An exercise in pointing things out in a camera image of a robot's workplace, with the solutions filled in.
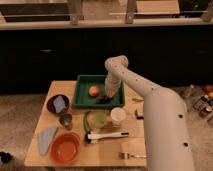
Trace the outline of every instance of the green tray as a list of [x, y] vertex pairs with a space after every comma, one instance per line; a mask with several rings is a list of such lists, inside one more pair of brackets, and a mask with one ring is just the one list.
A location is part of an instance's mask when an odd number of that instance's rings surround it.
[[106, 104], [97, 104], [96, 98], [88, 94], [89, 88], [92, 85], [98, 85], [101, 89], [101, 94], [105, 93], [105, 78], [106, 75], [79, 75], [77, 85], [72, 101], [74, 108], [92, 108], [92, 109], [112, 109], [114, 107], [122, 107], [125, 104], [124, 87], [121, 83], [116, 95], [110, 102]]

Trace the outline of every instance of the white cup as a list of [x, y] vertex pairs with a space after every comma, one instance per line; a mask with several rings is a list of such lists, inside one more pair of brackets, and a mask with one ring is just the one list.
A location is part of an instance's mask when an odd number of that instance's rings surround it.
[[122, 122], [126, 119], [126, 111], [120, 107], [115, 107], [110, 112], [112, 124], [114, 127], [120, 127]]

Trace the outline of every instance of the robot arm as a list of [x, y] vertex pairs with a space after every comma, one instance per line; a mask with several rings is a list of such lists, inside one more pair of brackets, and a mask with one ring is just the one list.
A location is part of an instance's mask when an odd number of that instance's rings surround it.
[[125, 56], [105, 62], [105, 90], [114, 96], [121, 80], [144, 98], [144, 132], [149, 171], [194, 171], [185, 121], [186, 105], [169, 88], [162, 87], [127, 69]]

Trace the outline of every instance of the red bowl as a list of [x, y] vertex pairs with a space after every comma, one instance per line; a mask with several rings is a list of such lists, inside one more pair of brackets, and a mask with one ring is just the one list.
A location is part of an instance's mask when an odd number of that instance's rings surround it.
[[52, 143], [51, 158], [57, 164], [71, 164], [80, 150], [80, 137], [74, 132], [59, 135]]

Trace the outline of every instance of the fork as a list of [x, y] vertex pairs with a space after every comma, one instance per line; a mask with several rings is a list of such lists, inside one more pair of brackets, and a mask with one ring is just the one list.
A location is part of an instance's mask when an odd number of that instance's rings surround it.
[[135, 158], [146, 158], [144, 155], [134, 155], [134, 154], [129, 154], [129, 153], [124, 153], [124, 152], [119, 152], [119, 156], [122, 159], [129, 159], [130, 157], [135, 157]]

